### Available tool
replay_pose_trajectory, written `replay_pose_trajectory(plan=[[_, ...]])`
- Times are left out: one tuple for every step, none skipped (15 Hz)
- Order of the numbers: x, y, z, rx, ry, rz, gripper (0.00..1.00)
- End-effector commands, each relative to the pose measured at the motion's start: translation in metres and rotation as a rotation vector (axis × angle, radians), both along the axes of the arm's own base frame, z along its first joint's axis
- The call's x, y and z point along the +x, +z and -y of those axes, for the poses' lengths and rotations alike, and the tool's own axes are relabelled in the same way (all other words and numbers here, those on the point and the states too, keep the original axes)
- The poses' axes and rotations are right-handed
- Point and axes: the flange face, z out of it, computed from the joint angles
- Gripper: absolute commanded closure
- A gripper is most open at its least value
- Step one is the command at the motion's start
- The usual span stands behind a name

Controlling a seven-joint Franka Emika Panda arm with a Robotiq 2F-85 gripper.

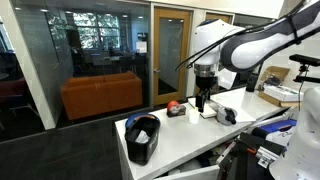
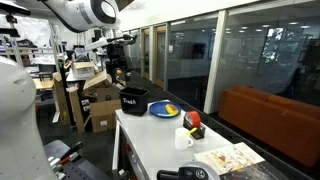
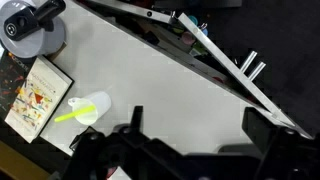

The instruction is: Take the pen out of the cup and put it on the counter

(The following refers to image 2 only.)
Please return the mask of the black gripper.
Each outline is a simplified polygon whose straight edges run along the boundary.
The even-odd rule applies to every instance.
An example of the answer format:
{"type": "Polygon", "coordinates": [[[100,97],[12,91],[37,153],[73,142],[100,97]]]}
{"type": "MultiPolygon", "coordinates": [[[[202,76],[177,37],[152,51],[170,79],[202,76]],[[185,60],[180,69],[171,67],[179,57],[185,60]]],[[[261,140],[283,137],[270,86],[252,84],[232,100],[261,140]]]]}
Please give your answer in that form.
{"type": "Polygon", "coordinates": [[[126,86],[130,80],[131,68],[127,62],[124,47],[119,44],[108,44],[107,56],[109,60],[105,62],[106,72],[111,76],[112,82],[126,86]]]}

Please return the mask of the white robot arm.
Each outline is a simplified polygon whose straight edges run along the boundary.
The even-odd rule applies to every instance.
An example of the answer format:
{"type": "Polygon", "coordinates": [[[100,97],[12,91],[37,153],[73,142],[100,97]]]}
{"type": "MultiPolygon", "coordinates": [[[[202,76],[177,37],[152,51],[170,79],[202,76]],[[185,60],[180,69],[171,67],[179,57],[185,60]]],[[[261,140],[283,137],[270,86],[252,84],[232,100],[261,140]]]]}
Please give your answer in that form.
{"type": "MultiPolygon", "coordinates": [[[[118,30],[116,0],[38,0],[74,33],[118,30]]],[[[0,180],[59,180],[36,122],[36,87],[26,69],[0,57],[0,180]]]]}

